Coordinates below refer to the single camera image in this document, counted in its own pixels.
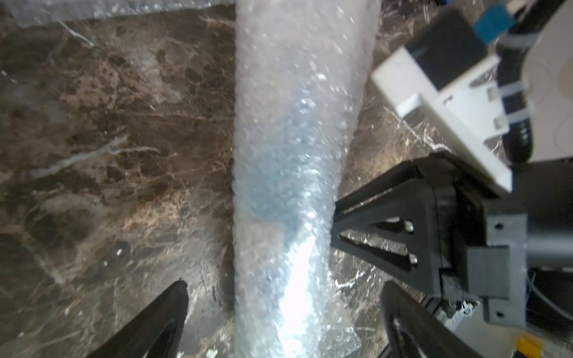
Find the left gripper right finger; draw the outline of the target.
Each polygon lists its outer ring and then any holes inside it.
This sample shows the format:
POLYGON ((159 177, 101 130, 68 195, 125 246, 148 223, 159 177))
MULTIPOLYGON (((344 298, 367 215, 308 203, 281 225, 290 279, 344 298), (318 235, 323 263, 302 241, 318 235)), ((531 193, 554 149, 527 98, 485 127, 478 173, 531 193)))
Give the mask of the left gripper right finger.
POLYGON ((380 301, 391 357, 479 356, 397 283, 385 283, 380 301))

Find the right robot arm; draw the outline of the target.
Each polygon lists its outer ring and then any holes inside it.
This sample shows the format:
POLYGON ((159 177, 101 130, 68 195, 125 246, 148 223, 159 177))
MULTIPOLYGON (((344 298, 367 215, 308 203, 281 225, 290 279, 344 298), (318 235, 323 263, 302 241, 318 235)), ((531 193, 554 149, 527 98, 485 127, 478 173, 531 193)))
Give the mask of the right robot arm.
POLYGON ((372 80, 449 150, 339 200, 332 246, 493 325, 571 319, 572 3, 447 7, 372 80))

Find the blue liquid glass bottle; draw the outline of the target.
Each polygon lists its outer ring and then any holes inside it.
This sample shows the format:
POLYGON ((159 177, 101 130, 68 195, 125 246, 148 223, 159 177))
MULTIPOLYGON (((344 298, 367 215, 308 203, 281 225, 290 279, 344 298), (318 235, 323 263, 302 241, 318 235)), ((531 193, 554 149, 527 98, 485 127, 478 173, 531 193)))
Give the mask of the blue liquid glass bottle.
POLYGON ((316 224, 320 193, 320 124, 315 101, 301 93, 258 124, 249 149, 249 190, 255 216, 288 240, 316 224))

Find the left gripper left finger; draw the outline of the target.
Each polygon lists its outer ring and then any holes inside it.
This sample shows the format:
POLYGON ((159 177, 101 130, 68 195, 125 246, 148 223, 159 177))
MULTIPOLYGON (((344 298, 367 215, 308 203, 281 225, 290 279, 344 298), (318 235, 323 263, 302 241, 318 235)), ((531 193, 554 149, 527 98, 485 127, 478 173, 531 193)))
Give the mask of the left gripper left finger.
POLYGON ((90 357, 176 357, 183 334, 189 295, 177 280, 90 357))

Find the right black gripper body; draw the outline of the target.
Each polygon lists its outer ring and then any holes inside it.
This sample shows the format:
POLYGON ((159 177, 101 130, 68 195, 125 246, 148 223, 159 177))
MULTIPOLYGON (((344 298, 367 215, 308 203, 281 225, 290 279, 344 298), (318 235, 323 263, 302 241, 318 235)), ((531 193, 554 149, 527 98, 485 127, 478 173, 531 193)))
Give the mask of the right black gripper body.
POLYGON ((456 193, 453 267, 492 325, 572 328, 572 159, 517 164, 507 191, 445 152, 456 193))

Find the stack of bubble wrap sheets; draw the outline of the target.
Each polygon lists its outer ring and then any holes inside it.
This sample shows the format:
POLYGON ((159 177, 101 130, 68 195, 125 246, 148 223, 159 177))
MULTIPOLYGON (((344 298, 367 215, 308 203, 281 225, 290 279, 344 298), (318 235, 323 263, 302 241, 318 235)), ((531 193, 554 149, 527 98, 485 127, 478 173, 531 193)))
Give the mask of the stack of bubble wrap sheets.
POLYGON ((1 8, 10 12, 17 25, 28 28, 53 22, 137 16, 231 4, 234 2, 226 0, 6 0, 1 2, 1 8))

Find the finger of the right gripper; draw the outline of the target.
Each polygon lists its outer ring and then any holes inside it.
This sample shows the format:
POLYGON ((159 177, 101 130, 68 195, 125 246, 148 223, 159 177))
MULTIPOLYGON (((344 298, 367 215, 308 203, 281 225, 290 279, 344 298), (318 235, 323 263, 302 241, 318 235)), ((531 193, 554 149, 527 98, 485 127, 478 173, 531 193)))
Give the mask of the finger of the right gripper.
POLYGON ((431 297, 440 297, 440 270, 443 261, 439 231, 424 219, 387 221, 374 216, 344 215, 334 218, 331 246, 362 259, 398 280, 431 297), (343 234, 356 231, 374 234, 402 244, 405 254, 359 243, 343 234))
POLYGON ((336 204, 336 224, 452 223, 452 156, 404 161, 336 204))

